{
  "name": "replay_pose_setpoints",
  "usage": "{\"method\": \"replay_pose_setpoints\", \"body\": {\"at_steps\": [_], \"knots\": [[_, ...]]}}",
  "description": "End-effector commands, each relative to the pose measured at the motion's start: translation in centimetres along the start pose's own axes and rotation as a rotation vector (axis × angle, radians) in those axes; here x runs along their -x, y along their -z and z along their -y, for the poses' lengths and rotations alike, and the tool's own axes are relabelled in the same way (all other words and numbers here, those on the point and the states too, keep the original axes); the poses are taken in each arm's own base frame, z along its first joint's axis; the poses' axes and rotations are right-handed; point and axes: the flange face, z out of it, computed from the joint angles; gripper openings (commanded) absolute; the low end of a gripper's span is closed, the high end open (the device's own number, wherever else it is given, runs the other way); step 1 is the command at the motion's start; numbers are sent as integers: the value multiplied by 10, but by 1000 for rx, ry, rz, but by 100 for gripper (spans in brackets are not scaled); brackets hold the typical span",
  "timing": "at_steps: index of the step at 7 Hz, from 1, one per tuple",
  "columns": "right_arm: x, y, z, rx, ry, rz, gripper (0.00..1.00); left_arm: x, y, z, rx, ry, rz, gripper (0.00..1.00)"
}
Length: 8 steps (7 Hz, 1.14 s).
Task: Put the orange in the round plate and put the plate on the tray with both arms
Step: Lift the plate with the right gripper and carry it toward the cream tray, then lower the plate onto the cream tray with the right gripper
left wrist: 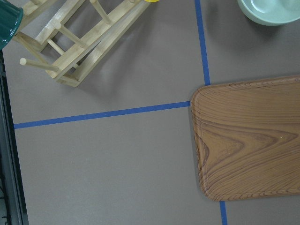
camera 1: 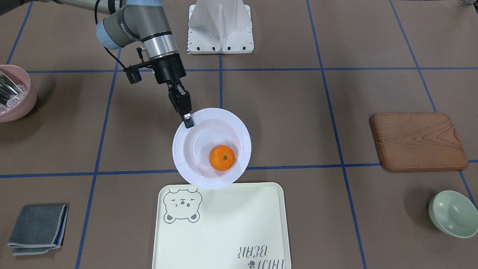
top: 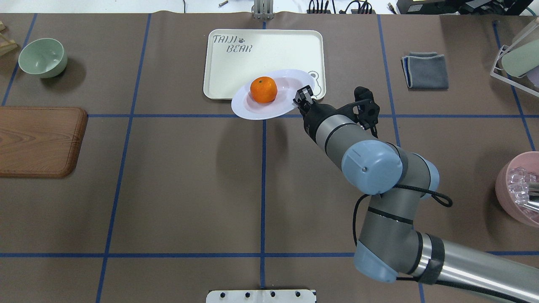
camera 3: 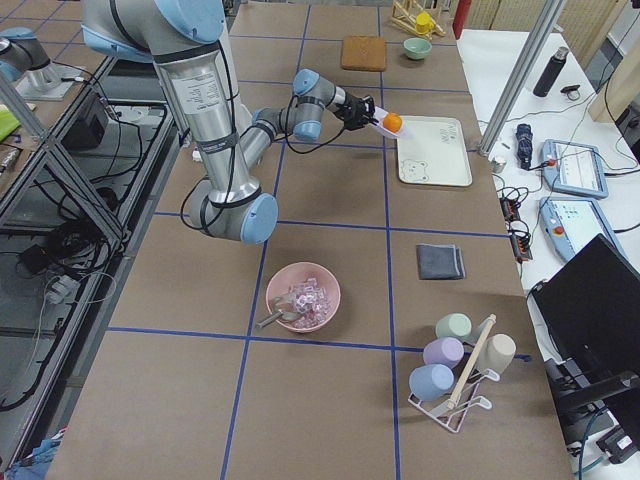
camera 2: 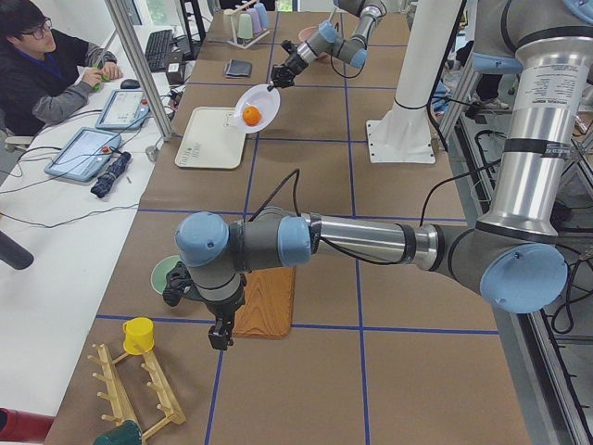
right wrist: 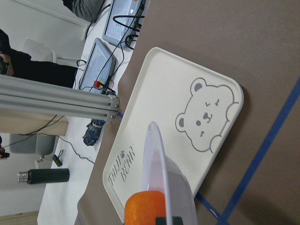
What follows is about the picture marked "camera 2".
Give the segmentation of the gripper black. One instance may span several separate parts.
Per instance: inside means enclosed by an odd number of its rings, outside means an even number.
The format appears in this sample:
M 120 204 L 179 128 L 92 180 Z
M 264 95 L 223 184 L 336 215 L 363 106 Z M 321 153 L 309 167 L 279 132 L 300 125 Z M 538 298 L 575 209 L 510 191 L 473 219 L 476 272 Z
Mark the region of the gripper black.
M 222 288 L 200 287 L 193 281 L 185 265 L 178 261 L 165 275 L 162 297 L 170 307 L 177 306 L 181 299 L 203 303 L 215 319 L 220 320 L 208 330 L 211 347 L 215 350 L 227 350 L 233 345 L 234 315 L 246 302 L 245 286 L 245 276 L 236 274 Z
M 283 40 L 281 46 L 288 53 L 288 58 L 282 64 L 274 65 L 272 67 L 271 79 L 267 85 L 268 91 L 272 91 L 275 88 L 294 86 L 296 76 L 309 66 L 309 64 L 298 55 L 298 45 L 295 45 L 290 40 Z

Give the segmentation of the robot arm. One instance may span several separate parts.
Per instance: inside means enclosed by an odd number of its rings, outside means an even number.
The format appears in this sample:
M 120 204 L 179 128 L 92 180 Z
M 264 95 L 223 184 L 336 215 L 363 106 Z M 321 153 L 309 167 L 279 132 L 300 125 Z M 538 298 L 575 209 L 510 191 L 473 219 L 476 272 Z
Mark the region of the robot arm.
M 482 1 L 473 53 L 482 73 L 521 75 L 494 196 L 474 227 L 413 228 L 278 208 L 229 223 L 203 211 L 177 228 L 181 257 L 166 276 L 164 301 L 204 303 L 215 318 L 211 346 L 226 350 L 245 301 L 246 274 L 303 264 L 326 246 L 372 264 L 413 263 L 506 312 L 535 312 L 553 302 L 569 268 L 556 249 L 550 214 L 592 71 L 592 5 Z
M 326 19 L 303 42 L 295 44 L 290 40 L 282 41 L 281 46 L 287 57 L 283 63 L 272 67 L 268 91 L 294 86 L 296 77 L 323 54 L 329 57 L 331 65 L 339 60 L 357 69 L 354 77 L 363 70 L 368 58 L 370 38 L 387 14 L 387 7 L 383 1 L 333 1 L 333 4 L 335 8 L 358 19 L 354 31 L 345 37 L 332 19 Z

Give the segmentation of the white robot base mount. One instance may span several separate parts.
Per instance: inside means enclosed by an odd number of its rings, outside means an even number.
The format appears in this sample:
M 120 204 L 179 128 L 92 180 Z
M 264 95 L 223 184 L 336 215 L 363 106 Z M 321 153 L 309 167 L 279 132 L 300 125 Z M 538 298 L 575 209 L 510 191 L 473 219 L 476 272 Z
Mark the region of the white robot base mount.
M 427 105 L 463 9 L 461 0 L 417 3 L 393 107 L 367 122 L 372 163 L 435 162 Z

